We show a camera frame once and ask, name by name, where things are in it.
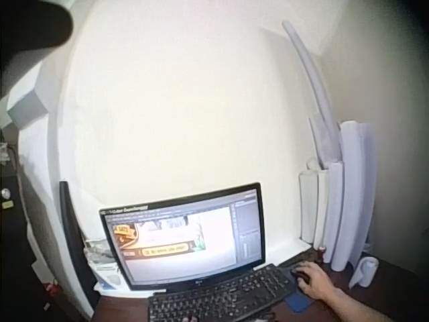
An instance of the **computer monitor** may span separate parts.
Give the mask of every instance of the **computer monitor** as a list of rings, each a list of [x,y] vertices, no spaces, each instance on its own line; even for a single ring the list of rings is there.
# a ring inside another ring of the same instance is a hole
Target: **computer monitor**
[[[100,215],[131,290],[200,284],[265,262],[259,183]]]

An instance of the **finger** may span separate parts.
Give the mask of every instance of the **finger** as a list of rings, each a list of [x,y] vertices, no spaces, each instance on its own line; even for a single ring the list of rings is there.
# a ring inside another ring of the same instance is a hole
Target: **finger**
[[[312,267],[312,264],[314,264],[314,263],[313,262],[304,261],[304,262],[300,262],[299,266],[301,266],[301,267]]]
[[[310,286],[300,277],[298,278],[298,286],[301,288],[302,292],[306,294],[310,290]]]
[[[299,267],[295,268],[295,271],[306,273],[307,275],[309,275],[309,277],[311,277],[311,275],[313,274],[312,268],[307,267],[307,266],[299,266]]]
[[[315,262],[309,262],[308,267],[314,268],[315,270],[318,270],[320,268],[320,266]]]

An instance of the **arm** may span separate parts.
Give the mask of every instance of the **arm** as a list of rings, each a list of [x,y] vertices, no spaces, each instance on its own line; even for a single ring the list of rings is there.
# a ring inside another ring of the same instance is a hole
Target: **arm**
[[[392,321],[380,312],[352,299],[341,289],[336,288],[323,269],[315,263],[303,262],[296,270],[310,277],[309,284],[306,284],[302,278],[298,279],[298,285],[302,292],[313,299],[324,301],[340,317],[341,321]]]

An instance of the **hand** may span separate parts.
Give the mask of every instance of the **hand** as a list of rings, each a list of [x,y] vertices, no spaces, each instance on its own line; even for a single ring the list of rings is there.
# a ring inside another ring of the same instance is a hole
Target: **hand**
[[[326,301],[335,293],[335,286],[319,265],[313,262],[302,262],[295,270],[303,272],[310,277],[308,284],[302,278],[298,278],[298,286],[309,297],[315,300]]]
[[[184,317],[182,319],[182,322],[198,322],[198,318],[196,317],[191,317],[190,319],[188,317]]]

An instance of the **monitor bezel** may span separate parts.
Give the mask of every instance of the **monitor bezel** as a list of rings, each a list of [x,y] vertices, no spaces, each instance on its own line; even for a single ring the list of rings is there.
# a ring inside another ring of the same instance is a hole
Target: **monitor bezel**
[[[116,248],[113,245],[113,240],[111,238],[111,234],[109,233],[109,228],[107,227],[107,222],[105,219],[106,216],[114,215],[115,213],[113,211],[116,211],[117,209],[121,209],[124,207],[146,207],[147,206],[147,210],[153,210],[153,209],[159,209],[159,208],[185,205],[187,203],[195,203],[198,201],[205,201],[205,200],[215,199],[219,197],[225,197],[225,196],[234,195],[237,193],[243,193],[249,190],[256,190],[256,195],[257,195],[259,226],[261,228],[261,259],[260,260],[256,260],[252,263],[248,263],[246,265],[234,268],[232,270],[228,270],[226,272],[208,275],[203,278],[183,280],[180,282],[148,284],[148,285],[134,285],[131,283],[130,276],[127,275],[126,270],[122,265],[122,261],[119,259],[120,255],[116,252]],[[105,230],[107,241],[109,243],[112,254],[115,257],[116,263],[118,264],[118,267],[121,270],[121,273],[125,281],[127,282],[130,290],[161,290],[165,288],[187,289],[195,286],[201,287],[201,286],[210,284],[210,282],[218,281],[219,279],[229,278],[231,275],[236,275],[242,271],[250,270],[256,266],[259,266],[265,263],[265,228],[264,228],[264,222],[263,222],[262,193],[261,193],[261,184],[258,182],[255,182],[252,184],[246,184],[244,186],[236,186],[234,188],[213,191],[209,193],[202,193],[199,195],[169,199],[165,201],[155,201],[152,203],[141,203],[136,205],[122,206],[122,207],[105,208],[105,209],[100,209],[99,213],[100,213],[101,222],[103,223],[103,228]]]

